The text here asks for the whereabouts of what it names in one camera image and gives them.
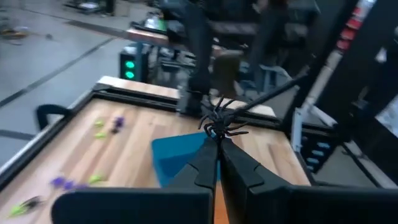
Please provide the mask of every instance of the small plastic toy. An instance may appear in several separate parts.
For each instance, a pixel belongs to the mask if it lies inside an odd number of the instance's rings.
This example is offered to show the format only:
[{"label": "small plastic toy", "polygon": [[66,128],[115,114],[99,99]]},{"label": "small plastic toy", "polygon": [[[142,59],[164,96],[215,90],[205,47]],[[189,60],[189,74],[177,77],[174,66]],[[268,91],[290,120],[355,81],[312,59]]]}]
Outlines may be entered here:
[{"label": "small plastic toy", "polygon": [[59,188],[59,187],[62,187],[62,186],[65,184],[66,181],[67,181],[67,180],[66,180],[64,177],[57,177],[57,178],[55,178],[55,179],[53,179],[53,180],[51,181],[51,184],[52,184],[55,188]]},{"label": "small plastic toy", "polygon": [[32,197],[29,200],[26,200],[25,202],[21,203],[20,205],[16,205],[11,209],[9,217],[16,217],[19,215],[26,214],[27,212],[31,211],[35,207],[37,207],[39,204],[41,204],[43,201],[40,199],[39,196]]},{"label": "small plastic toy", "polygon": [[102,120],[96,121],[95,126],[97,128],[102,128],[104,126],[104,121],[102,121]]},{"label": "small plastic toy", "polygon": [[89,179],[88,179],[88,184],[95,184],[97,182],[101,182],[103,181],[102,176],[100,175],[92,175]]},{"label": "small plastic toy", "polygon": [[72,190],[74,187],[75,187],[75,183],[74,183],[72,180],[66,182],[66,183],[63,185],[63,189],[64,189],[64,190]]},{"label": "small plastic toy", "polygon": [[114,126],[112,129],[112,133],[116,134],[120,131],[120,129],[123,127],[124,125],[124,118],[123,117],[117,117],[116,120],[114,121]]},{"label": "small plastic toy", "polygon": [[96,133],[95,134],[95,138],[96,139],[103,139],[103,138],[105,138],[106,137],[106,134],[105,133]]},{"label": "small plastic toy", "polygon": [[114,121],[114,127],[115,128],[122,128],[124,125],[124,118],[122,116],[117,117],[116,121]]}]

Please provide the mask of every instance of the wooden table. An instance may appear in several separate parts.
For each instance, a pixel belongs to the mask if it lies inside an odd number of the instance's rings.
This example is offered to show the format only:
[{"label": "wooden table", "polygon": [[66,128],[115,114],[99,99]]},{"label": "wooden table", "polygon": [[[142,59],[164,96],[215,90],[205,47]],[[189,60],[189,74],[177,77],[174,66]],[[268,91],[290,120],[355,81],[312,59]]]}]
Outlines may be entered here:
[{"label": "wooden table", "polygon": [[[171,88],[113,77],[103,77],[99,82],[178,98],[177,90]],[[235,102],[230,108],[242,104]],[[252,112],[274,116],[267,106],[258,106]],[[108,132],[117,116],[126,120],[120,133],[94,138],[99,131]],[[94,126],[99,119],[104,120],[102,128]],[[91,175],[100,174],[105,178],[96,184],[100,187],[159,187],[152,166],[152,140],[199,132],[197,125],[198,120],[175,113],[94,99],[0,192],[0,223],[51,223],[52,204],[64,191],[54,189],[49,183],[59,175],[84,184]],[[309,185],[283,133],[251,126],[243,129],[250,134],[235,136],[235,144],[290,183]],[[26,215],[8,218],[13,206],[35,196],[43,197],[46,202]],[[215,223],[228,223],[220,183],[216,191]]]}]

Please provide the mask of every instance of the green light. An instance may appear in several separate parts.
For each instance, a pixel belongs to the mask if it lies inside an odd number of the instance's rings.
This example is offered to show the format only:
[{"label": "green light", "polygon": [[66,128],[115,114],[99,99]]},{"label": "green light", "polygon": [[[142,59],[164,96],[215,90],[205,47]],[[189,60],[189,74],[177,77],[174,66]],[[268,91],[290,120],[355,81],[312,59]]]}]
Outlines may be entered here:
[{"label": "green light", "polygon": [[126,62],[127,68],[134,68],[134,66],[135,66],[134,62]]},{"label": "green light", "polygon": [[132,72],[126,72],[124,75],[128,78],[134,78],[134,73]]}]

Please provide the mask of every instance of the black bracket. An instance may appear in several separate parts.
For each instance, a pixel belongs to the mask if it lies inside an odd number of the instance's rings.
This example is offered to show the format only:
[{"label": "black bracket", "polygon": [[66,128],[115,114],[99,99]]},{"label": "black bracket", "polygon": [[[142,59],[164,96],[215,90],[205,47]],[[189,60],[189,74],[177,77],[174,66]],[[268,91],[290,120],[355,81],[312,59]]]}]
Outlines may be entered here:
[{"label": "black bracket", "polygon": [[49,125],[50,114],[64,115],[64,117],[71,115],[71,111],[68,108],[59,105],[40,105],[36,109],[36,120],[39,125],[40,131],[42,131],[47,125]]}]

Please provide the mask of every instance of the metal frame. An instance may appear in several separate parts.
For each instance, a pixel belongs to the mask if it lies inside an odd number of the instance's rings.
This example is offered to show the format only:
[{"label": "metal frame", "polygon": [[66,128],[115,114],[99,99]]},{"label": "metal frame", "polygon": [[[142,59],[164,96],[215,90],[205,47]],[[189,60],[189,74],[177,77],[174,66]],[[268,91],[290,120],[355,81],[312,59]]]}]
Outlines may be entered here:
[{"label": "metal frame", "polygon": [[[0,168],[0,191],[2,191],[20,171],[22,171],[43,149],[44,147],[94,98],[126,103],[130,105],[145,106],[157,110],[165,110],[176,112],[178,99],[166,96],[153,95],[139,91],[126,90],[110,85],[96,84],[91,91],[84,94],[78,101],[65,108],[67,115],[58,120],[54,124],[50,124],[44,128],[26,147],[19,151],[9,162]],[[52,114],[51,111],[41,111],[38,116],[46,118]],[[279,124],[281,119],[259,115],[254,113],[243,113],[236,118],[237,123],[248,122],[249,125],[274,129],[280,131]],[[322,126],[314,126],[312,124],[303,124],[303,132],[311,134],[330,135],[331,129]],[[307,170],[306,165],[300,155],[295,153],[305,171],[310,183],[315,185],[311,173]]]}]

